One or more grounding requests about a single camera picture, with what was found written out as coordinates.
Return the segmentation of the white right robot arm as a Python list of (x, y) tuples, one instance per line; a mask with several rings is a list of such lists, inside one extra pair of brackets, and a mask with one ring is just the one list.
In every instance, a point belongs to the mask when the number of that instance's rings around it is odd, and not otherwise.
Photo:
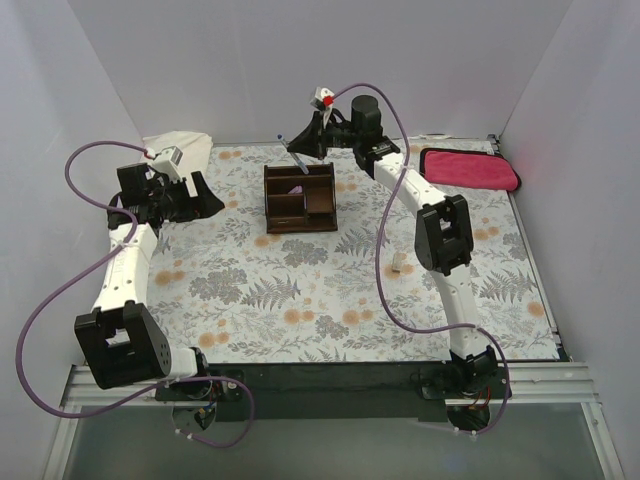
[(497, 371), (496, 351), (478, 325), (479, 313), (471, 286), (474, 243), (466, 199), (447, 196), (409, 165), (410, 149), (399, 148), (383, 132), (378, 101), (359, 95), (351, 102), (349, 119), (334, 107), (334, 94), (320, 87), (311, 104), (309, 125), (287, 149), (322, 160), (331, 148), (350, 149), (357, 165), (388, 188), (415, 220), (414, 250), (437, 287), (447, 321), (451, 382), (464, 397), (475, 397)]

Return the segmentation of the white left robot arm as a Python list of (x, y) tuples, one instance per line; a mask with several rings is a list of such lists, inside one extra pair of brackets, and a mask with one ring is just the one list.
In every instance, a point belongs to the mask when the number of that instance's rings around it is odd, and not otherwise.
[(109, 259), (90, 313), (77, 316), (74, 331), (97, 385), (102, 389), (153, 379), (178, 380), (193, 400), (213, 386), (197, 347), (171, 345), (147, 306), (149, 270), (166, 223), (212, 217), (224, 209), (194, 171), (171, 177), (148, 163), (117, 170), (119, 192), (108, 204)]

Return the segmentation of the blue correction pen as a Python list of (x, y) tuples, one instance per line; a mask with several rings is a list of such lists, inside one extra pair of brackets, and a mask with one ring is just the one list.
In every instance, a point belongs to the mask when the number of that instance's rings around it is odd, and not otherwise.
[(308, 175), (310, 173), (307, 165), (304, 161), (299, 157), (299, 155), (295, 152), (289, 150), (289, 143), (286, 141), (285, 137), (282, 134), (277, 135), (277, 139), (280, 144), (284, 147), (286, 152), (291, 156), (295, 164), (299, 167), (303, 174)]

